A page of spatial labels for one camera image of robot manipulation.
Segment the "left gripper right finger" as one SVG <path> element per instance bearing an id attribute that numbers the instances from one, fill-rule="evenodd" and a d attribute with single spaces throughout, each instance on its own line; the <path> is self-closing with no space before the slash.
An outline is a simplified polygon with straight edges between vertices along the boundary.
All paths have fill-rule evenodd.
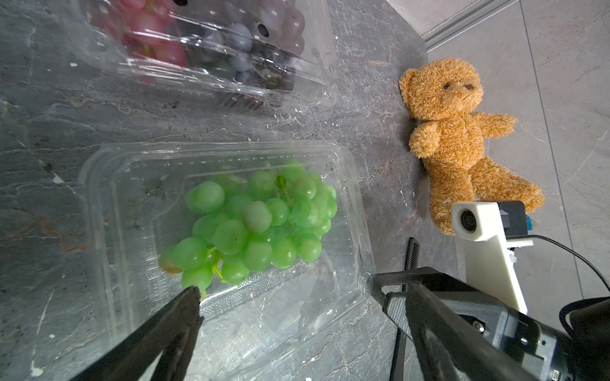
<path id="1" fill-rule="evenodd" d="M 408 323 L 424 376 L 433 376 L 428 358 L 427 333 L 433 333 L 451 360 L 471 380 L 533 380 L 514 360 L 495 349 L 471 325 L 453 313 L 425 287 L 408 287 Z"/>

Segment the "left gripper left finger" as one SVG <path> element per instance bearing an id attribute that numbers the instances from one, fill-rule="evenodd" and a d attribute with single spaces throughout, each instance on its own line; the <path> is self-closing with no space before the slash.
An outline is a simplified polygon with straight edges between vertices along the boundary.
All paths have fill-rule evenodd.
<path id="1" fill-rule="evenodd" d="M 188 287 L 74 380 L 139 380 L 152 363 L 152 380 L 183 380 L 204 317 L 201 293 Z"/>

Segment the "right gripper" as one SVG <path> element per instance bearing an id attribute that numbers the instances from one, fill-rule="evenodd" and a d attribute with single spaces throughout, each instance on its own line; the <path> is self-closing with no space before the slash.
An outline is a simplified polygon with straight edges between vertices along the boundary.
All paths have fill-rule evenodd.
<path id="1" fill-rule="evenodd" d="M 371 295 L 383 312 L 407 336 L 408 303 L 393 303 L 385 287 L 399 287 L 402 295 L 412 284 L 425 287 L 495 349 L 499 349 L 538 380 L 608 380 L 605 355 L 567 333 L 545 325 L 497 298 L 430 267 L 377 274 Z"/>

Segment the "green grape bunch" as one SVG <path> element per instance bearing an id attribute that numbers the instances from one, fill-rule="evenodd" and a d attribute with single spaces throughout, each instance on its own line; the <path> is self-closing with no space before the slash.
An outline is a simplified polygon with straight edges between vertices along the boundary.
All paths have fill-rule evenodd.
<path id="1" fill-rule="evenodd" d="M 188 237 L 161 251 L 159 267 L 205 295 L 214 279 L 239 286 L 269 267 L 313 263 L 331 231 L 337 198 L 335 187 L 297 160 L 248 179 L 214 176 L 184 195 L 197 219 Z"/>

